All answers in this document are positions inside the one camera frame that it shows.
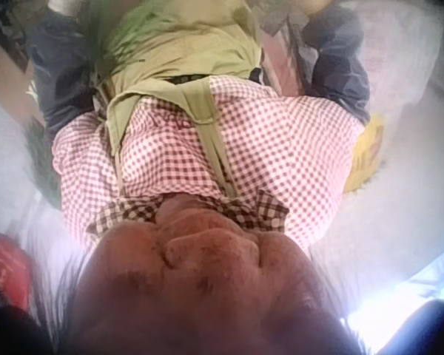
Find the dark hair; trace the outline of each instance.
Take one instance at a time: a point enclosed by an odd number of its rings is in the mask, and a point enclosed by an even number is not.
[[[41,326],[48,330],[56,354],[67,354],[69,350],[65,345],[69,342],[70,315],[82,262],[77,263],[78,267],[75,264],[76,260],[68,262],[58,287],[57,300],[51,307],[47,307],[45,302],[50,296],[49,288],[46,287],[49,284],[47,275],[38,271],[33,278],[37,317]],[[285,317],[270,328],[267,335],[270,343],[276,344],[286,354],[298,354],[293,351],[299,351],[301,344],[306,354],[370,354],[348,323],[339,321],[346,315],[346,307],[326,274],[317,263],[313,264],[319,279],[318,302],[322,309],[303,308]],[[182,348],[174,354],[183,354]]]

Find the white wall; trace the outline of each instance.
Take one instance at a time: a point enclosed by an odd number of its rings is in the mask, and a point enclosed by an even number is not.
[[[26,215],[37,192],[30,180],[30,156],[22,130],[23,127],[0,107],[1,233],[16,233],[17,224]]]

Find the person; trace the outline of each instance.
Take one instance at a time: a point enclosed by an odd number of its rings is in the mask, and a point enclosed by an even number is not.
[[[60,351],[360,354],[305,255],[369,122],[354,15],[295,1],[319,58],[287,98],[261,83],[243,0],[135,1],[92,41],[84,2],[51,0],[28,46],[62,210],[92,251]]]

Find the green cloth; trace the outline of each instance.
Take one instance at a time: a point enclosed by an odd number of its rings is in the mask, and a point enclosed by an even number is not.
[[[261,46],[258,23],[245,1],[143,1],[99,41],[105,43],[98,71],[104,76],[100,91],[108,102],[112,155],[118,155],[135,105],[145,95],[155,96],[192,119],[219,185],[234,197],[209,78],[177,86],[164,79],[193,74],[247,79],[260,64]],[[118,157],[116,162],[122,184]]]

